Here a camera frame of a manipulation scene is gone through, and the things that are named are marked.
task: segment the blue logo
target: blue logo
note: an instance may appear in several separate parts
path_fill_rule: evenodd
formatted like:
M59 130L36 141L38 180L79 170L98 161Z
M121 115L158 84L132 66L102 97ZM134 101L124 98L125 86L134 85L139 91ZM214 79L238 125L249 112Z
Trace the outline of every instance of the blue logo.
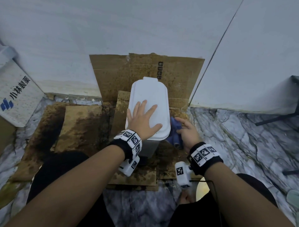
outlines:
M3 103L0 104L0 107L2 111L8 110L9 108L13 107L13 102L12 101L7 101L6 99L3 99Z

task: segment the wristband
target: wristband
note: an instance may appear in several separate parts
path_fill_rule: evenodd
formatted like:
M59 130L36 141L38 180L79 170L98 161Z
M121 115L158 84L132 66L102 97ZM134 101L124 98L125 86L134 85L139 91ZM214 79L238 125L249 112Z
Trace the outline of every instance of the wristband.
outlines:
M125 153L125 160L132 160L140 153L142 141L136 132L127 129L117 134L109 145L119 146Z
M217 162L223 162L219 153L210 145L200 142L190 149L187 157L195 175L204 175L206 170Z

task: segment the right hand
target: right hand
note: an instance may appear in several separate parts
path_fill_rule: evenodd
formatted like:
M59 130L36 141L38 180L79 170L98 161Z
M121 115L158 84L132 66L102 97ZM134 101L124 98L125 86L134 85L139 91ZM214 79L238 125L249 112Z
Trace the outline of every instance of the right hand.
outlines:
M194 125L191 124L190 121L175 117L177 121L184 124L185 126L182 126L182 129L177 130L176 132L178 134L181 134L183 144L184 144L184 150L189 153L190 149L197 143L203 142L202 138L199 136L196 128Z

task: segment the blue cloth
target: blue cloth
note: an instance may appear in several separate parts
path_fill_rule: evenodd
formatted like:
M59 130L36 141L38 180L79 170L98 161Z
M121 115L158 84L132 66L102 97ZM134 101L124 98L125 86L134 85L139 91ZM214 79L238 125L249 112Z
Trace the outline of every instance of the blue cloth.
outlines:
M166 138L166 141L172 144L176 149L183 149L183 140L182 136L176 132L176 130L182 128L182 124L178 122L174 117L170 118L171 130L169 136Z

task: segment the black pants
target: black pants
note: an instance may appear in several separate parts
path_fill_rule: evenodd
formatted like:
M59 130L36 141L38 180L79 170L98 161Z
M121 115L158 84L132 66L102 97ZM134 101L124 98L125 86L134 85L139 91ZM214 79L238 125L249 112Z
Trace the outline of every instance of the black pants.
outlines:
M34 177L27 203L57 178L84 162L86 159L88 159L88 156L81 152L64 152L45 161ZM274 197L262 182L247 174L238 174L238 176L277 206ZM192 223L194 223L198 218L200 220L206 220L199 223L201 226L205 224L209 226L220 226L218 206L210 192L195 203L179 205L171 217L169 226L186 225L190 219ZM227 226L223 216L222 225ZM98 198L78 226L114 226L107 212L103 195Z

